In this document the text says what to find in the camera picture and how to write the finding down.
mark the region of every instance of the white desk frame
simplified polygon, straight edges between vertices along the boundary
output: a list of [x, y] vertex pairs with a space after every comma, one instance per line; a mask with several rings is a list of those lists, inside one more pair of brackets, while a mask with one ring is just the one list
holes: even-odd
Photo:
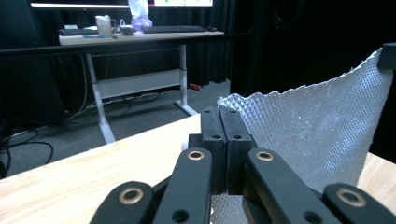
[[[117, 38], [83, 38], [78, 36], [60, 36], [61, 45], [82, 45], [97, 44], [120, 41], [134, 41], [136, 39], [158, 39], [158, 38], [179, 38], [197, 35], [222, 35], [222, 32], [203, 32], [203, 33], [174, 33], [174, 34], [142, 34], [135, 33], [132, 36], [118, 35]], [[176, 101], [189, 115], [196, 115], [197, 112], [188, 106], [187, 102], [187, 65], [186, 65], [186, 45], [179, 46], [180, 67], [176, 70], [164, 71], [158, 73], [149, 73], [131, 77], [118, 77], [107, 80], [97, 80], [95, 69], [93, 66], [92, 56], [86, 54], [88, 67], [90, 70], [93, 95], [95, 97], [96, 107], [99, 114], [99, 127], [106, 144], [116, 141], [110, 125], [107, 122], [105, 110], [103, 107], [103, 99], [115, 96], [121, 96], [141, 91], [151, 91], [165, 87], [180, 85], [181, 99]]]

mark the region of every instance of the wooden tabletop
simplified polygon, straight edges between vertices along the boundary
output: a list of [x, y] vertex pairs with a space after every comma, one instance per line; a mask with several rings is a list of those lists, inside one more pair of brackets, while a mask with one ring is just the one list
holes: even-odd
[[[0, 181], [0, 223], [89, 223], [119, 184], [156, 185], [174, 169], [192, 116]], [[369, 154], [359, 187], [396, 214], [396, 165]]]

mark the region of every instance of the keyboard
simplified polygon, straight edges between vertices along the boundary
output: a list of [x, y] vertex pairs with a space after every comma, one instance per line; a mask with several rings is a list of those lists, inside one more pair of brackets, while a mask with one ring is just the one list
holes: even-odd
[[201, 26], [151, 26], [142, 27], [142, 32], [145, 34], [161, 34], [161, 33], [194, 33], [205, 32], [206, 28]]
[[58, 30], [59, 35], [67, 36], [67, 35], [98, 35], [99, 32], [97, 30], [90, 29], [61, 29]]

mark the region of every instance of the black cable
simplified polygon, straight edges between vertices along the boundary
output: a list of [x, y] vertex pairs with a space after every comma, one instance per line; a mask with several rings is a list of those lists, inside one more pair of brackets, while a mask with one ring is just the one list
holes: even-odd
[[4, 150], [6, 152], [6, 154], [8, 156], [8, 160], [7, 160], [7, 165], [6, 165], [5, 171], [0, 176], [1, 178], [5, 178], [7, 176], [7, 173], [9, 171], [10, 166], [11, 166], [11, 160], [12, 160], [10, 149], [12, 149], [14, 147], [19, 147], [19, 146], [24, 146], [24, 145], [32, 145], [32, 144], [46, 145], [46, 146], [49, 147], [50, 154], [49, 154], [49, 157], [47, 158], [45, 164], [50, 163], [50, 160], [52, 160], [52, 156], [53, 156], [53, 152], [54, 152], [53, 146], [51, 144], [49, 144], [49, 143], [46, 143], [46, 142], [31, 142], [33, 139], [35, 139], [38, 136], [38, 131], [35, 130], [35, 129], [30, 130], [30, 131], [34, 131], [35, 135], [33, 137], [29, 138], [28, 140], [23, 141], [21, 143], [10, 145], [9, 144], [9, 140], [12, 138], [12, 136], [7, 137], [7, 138], [2, 140], [2, 142], [4, 142], [4, 143], [3, 143], [2, 148], [0, 148], [0, 151]]
[[13, 147], [19, 147], [19, 146], [24, 146], [24, 145], [32, 145], [32, 144], [41, 144], [41, 145], [46, 145], [46, 146], [49, 147], [50, 154], [49, 154], [49, 157], [47, 158], [46, 163], [44, 163], [44, 164], [50, 163], [50, 160], [52, 160], [52, 156], [53, 156], [53, 146], [50, 143], [46, 143], [46, 142], [25, 142], [25, 143], [17, 144], [16, 146], [13, 146]]

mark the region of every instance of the computer monitor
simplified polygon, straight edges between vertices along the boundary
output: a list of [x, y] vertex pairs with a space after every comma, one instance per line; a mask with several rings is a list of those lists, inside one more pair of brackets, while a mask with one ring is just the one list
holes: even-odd
[[[123, 9], [128, 0], [31, 0], [32, 7], [41, 9]], [[149, 7], [212, 7], [213, 0], [148, 0]]]

